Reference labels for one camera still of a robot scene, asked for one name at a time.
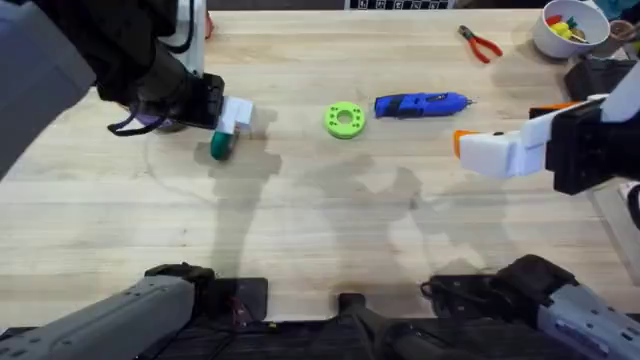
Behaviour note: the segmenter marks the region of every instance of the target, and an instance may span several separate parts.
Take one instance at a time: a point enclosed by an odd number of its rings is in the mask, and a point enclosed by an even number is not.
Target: green spool
[[[347,101],[329,106],[324,114],[325,128],[329,134],[338,139],[353,139],[364,130],[365,124],[362,109]]]
[[[211,139],[211,156],[218,161],[225,161],[231,156],[235,135],[216,131]]]

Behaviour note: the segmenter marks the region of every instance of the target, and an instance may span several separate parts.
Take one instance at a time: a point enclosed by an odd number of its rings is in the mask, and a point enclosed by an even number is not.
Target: gray robot arm
[[[192,315],[194,285],[150,276],[108,299],[0,342],[0,360],[130,360]]]
[[[31,2],[0,0],[0,178],[95,75],[73,44]]]

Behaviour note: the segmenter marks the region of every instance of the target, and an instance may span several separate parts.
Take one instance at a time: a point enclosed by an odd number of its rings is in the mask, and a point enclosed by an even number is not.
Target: wood grain
[[[530,106],[565,100],[565,65],[529,40],[537,14],[213,13],[207,71],[256,106],[235,156],[215,162],[211,134],[197,129],[115,138],[105,125],[125,113],[87,96],[0,183],[0,326],[45,323],[180,261],[268,278],[272,319],[328,317],[345,290],[387,315],[428,314],[417,284],[430,275],[527,253],[639,311],[585,196],[554,193],[547,173],[485,179],[453,156],[453,129],[515,129]],[[505,56],[481,64],[460,24]],[[370,118],[351,141],[322,127],[336,101],[370,108],[377,96],[437,91],[477,104],[447,118]]]

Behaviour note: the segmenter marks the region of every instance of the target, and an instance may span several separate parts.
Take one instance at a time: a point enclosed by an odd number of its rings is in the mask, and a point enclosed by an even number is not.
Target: black cable
[[[633,224],[640,230],[640,184],[635,185],[627,194],[627,209]]]
[[[144,135],[162,126],[165,120],[167,120],[167,118],[169,117],[169,111],[167,110],[164,114],[162,114],[161,116],[158,116],[158,118],[149,125],[146,125],[144,127],[137,128],[137,129],[122,130],[122,128],[129,125],[129,123],[131,123],[133,119],[136,117],[136,115],[138,114],[138,108],[139,107],[136,106],[134,110],[131,111],[131,115],[129,115],[129,117],[126,120],[116,124],[107,125],[107,130],[109,130],[113,135],[119,136],[119,137]]]
[[[193,39],[193,32],[195,31],[195,0],[189,0],[189,33],[187,34],[187,40],[182,45],[169,45],[164,44],[167,50],[174,54],[182,54],[187,52],[191,47],[191,41]]]

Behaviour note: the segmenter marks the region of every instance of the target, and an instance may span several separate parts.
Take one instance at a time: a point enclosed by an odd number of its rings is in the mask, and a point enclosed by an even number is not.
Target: red pliers handle
[[[502,56],[502,50],[500,50],[498,45],[494,44],[493,42],[487,39],[483,39],[475,35],[471,30],[469,30],[468,27],[464,25],[460,25],[460,27],[458,28],[458,32],[462,36],[464,36],[464,38],[467,39],[467,41],[469,41],[469,44],[471,45],[471,51],[473,51],[473,54],[478,59],[480,59],[480,61],[482,61],[483,63],[488,64],[490,60],[488,57],[486,57],[483,53],[480,52],[480,49],[478,49],[478,45],[482,45],[487,49],[493,51],[494,54],[498,56]]]

